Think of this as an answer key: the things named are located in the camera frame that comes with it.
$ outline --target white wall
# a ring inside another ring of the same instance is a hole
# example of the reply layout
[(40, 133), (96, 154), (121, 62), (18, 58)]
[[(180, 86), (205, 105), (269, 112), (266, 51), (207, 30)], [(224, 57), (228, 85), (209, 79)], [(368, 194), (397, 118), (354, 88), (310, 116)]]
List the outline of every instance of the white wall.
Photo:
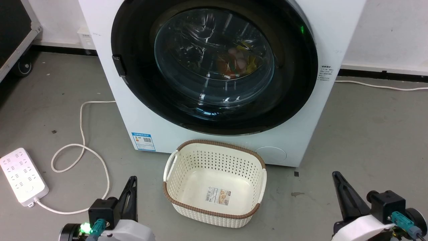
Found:
[[(29, 0), (43, 26), (38, 44), (81, 48), (77, 0)], [(367, 0), (342, 68), (428, 75), (428, 0)]]
[(81, 48), (77, 31), (86, 26), (77, 0), (29, 0), (40, 24), (36, 44)]
[(428, 75), (428, 1), (368, 0), (342, 68)]

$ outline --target energy label sticker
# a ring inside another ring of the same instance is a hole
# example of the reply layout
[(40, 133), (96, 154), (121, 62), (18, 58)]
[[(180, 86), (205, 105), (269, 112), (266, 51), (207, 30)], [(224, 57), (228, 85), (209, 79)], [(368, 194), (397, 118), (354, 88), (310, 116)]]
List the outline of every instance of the energy label sticker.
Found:
[(139, 150), (156, 151), (152, 136), (150, 134), (132, 132), (132, 137), (134, 139), (135, 145)]

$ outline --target front-load washing machine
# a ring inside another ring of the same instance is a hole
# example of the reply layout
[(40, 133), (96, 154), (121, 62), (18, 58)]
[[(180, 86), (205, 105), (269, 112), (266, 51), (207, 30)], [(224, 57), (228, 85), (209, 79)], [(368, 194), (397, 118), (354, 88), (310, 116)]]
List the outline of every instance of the front-load washing machine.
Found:
[(365, 0), (80, 0), (137, 150), (192, 139), (298, 167)]

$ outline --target teal connector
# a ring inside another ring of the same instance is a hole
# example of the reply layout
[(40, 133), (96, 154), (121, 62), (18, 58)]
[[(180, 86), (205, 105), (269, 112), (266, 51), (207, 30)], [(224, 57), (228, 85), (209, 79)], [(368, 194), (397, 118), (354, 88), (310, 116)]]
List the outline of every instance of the teal connector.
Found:
[(391, 222), (406, 231), (413, 239), (417, 239), (419, 236), (422, 236), (422, 230), (416, 227), (414, 222), (397, 211), (392, 213)]
[(94, 223), (94, 226), (92, 227), (88, 238), (86, 238), (86, 241), (97, 241), (104, 230), (106, 230), (106, 221), (100, 218)]

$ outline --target white power cord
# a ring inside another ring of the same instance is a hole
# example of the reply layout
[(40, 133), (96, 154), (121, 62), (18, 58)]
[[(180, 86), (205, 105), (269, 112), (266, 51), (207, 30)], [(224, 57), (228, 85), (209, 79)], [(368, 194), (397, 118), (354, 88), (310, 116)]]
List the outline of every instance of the white power cord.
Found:
[[(109, 175), (108, 175), (108, 171), (107, 171), (106, 163), (104, 162), (104, 160), (102, 159), (102, 157), (101, 157), (100, 155), (98, 155), (98, 153), (96, 153), (95, 151), (93, 151), (91, 148), (89, 148), (89, 147), (87, 147), (87, 146), (86, 146), (86, 140), (85, 140), (85, 135), (83, 134), (83, 126), (82, 126), (82, 110), (83, 110), (83, 107), (84, 107), (86, 104), (90, 104), (90, 103), (115, 103), (115, 102), (116, 102), (116, 101), (114, 101), (114, 100), (113, 100), (113, 101), (88, 101), (88, 102), (83, 103), (83, 104), (82, 104), (82, 106), (80, 107), (80, 133), (82, 134), (83, 145), (82, 145), (82, 144), (74, 143), (74, 144), (68, 144), (68, 145), (66, 145), (66, 146), (63, 146), (61, 149), (59, 149), (59, 150), (58, 150), (58, 151), (53, 155), (52, 160), (51, 160), (51, 168), (52, 168), (52, 170), (53, 170), (54, 172), (61, 173), (61, 172), (66, 172), (66, 171), (70, 170), (73, 166), (75, 166), (75, 165), (80, 161), (80, 159), (82, 158), (83, 153), (85, 152), (85, 149), (86, 149), (86, 150), (88, 150), (88, 151), (90, 151), (90, 152), (92, 152), (92, 153), (93, 153), (96, 157), (98, 157), (98, 159), (101, 161), (101, 163), (103, 164), (103, 167), (104, 167), (104, 171), (106, 172), (106, 177), (107, 177), (107, 190), (106, 190), (106, 192), (104, 193), (104, 195), (103, 195), (102, 199), (106, 198), (106, 196), (107, 196), (107, 194), (108, 194), (108, 191), (110, 190), (110, 177), (109, 177)], [(77, 158), (77, 160), (76, 160), (73, 164), (71, 164), (68, 168), (66, 168), (66, 169), (64, 169), (64, 170), (56, 170), (56, 169), (55, 169), (55, 167), (53, 166), (53, 165), (54, 165), (54, 161), (55, 161), (56, 156), (57, 156), (57, 155), (58, 155), (62, 150), (64, 150), (64, 149), (65, 149), (65, 148), (67, 148), (67, 147), (70, 147), (70, 146), (78, 146), (78, 147), (82, 147), (82, 152), (80, 153), (80, 155), (79, 155), (79, 157)], [(45, 206), (44, 204), (42, 204), (42, 203), (40, 202), (40, 200), (39, 200), (38, 198), (35, 198), (35, 199), (34, 199), (34, 201), (35, 201), (37, 204), (39, 204), (41, 207), (45, 208), (46, 210), (49, 210), (49, 211), (51, 211), (51, 212), (53, 212), (53, 213), (56, 213), (56, 214), (64, 214), (64, 215), (79, 214), (79, 213), (83, 213), (83, 212), (86, 212), (86, 211), (88, 211), (88, 210), (89, 210), (89, 208), (85, 208), (85, 209), (82, 209), (82, 210), (79, 210), (79, 211), (74, 211), (74, 212), (61, 212), (61, 211), (57, 211), (57, 210), (54, 210), (54, 209), (51, 209), (51, 208), (49, 208), (49, 207)]]
[(391, 89), (391, 90), (402, 90), (402, 91), (414, 91), (414, 90), (428, 90), (428, 87), (420, 87), (420, 88), (413, 88), (413, 89), (400, 89), (390, 86), (380, 86), (380, 85), (372, 85), (372, 84), (366, 84), (358, 81), (353, 80), (336, 80), (336, 83), (354, 83), (354, 84), (362, 84), (369, 87), (375, 87), (375, 88), (382, 88), (382, 89)]

